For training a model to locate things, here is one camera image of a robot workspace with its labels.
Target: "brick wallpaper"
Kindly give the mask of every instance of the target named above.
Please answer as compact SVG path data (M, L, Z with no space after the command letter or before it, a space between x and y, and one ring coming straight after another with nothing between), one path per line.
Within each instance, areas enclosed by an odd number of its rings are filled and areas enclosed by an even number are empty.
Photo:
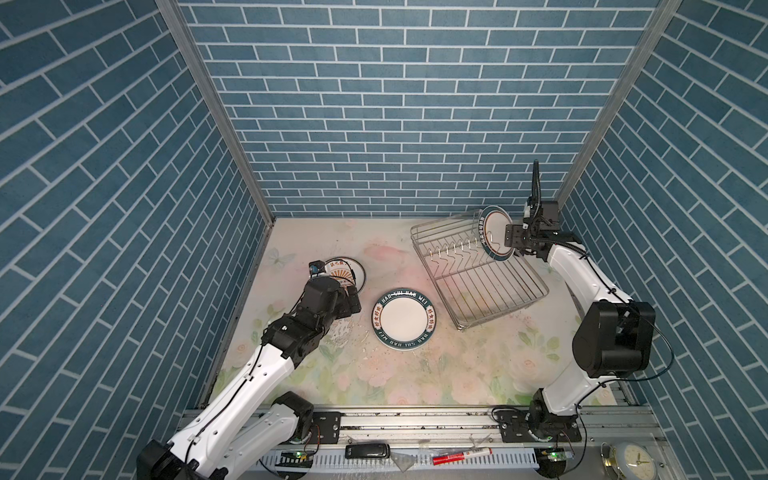
M0 478L130 478L262 229L153 0L0 2Z
M564 210L674 346L638 392L689 478L768 478L767 22L684 0Z
M656 3L181 2L276 214L334 217L554 194Z

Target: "dish rack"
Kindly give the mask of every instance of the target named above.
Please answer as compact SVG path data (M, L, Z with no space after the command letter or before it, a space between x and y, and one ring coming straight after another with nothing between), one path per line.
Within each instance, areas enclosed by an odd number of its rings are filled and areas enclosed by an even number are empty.
M549 293L524 258L488 256L478 238L480 212L411 228L413 247L459 330L525 308Z

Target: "red marker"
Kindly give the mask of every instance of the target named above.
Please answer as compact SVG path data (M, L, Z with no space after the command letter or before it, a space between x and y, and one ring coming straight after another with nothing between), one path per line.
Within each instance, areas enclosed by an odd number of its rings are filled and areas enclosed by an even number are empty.
M489 448L484 449L472 449L461 453L452 453L451 455L443 455L440 457L432 457L433 465L440 465L442 463L460 462L465 458L471 457L485 457L486 455L493 455L493 450Z

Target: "alarm clock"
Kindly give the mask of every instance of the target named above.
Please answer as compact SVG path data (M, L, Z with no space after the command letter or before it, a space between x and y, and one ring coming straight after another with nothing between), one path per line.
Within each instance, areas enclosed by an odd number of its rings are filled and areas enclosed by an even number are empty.
M656 462L648 450L637 443L622 442L618 445L603 444L600 448L606 472L619 480L656 480Z

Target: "floral tablecloth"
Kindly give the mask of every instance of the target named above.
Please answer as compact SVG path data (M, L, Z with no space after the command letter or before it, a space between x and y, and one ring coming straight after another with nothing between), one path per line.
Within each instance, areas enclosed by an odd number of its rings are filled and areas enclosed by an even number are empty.
M459 332L416 255L410 227L423 220L279 219L214 386L214 396L259 345L265 326L289 310L307 264L345 256L367 272L362 311L334 322L319 348L275 389L318 405L527 405L573 360L579 317L565 282L530 259L550 293L530 307ZM408 287L435 305L437 327L422 347L402 352L372 331L371 309L384 293ZM615 405L600 389L587 405Z

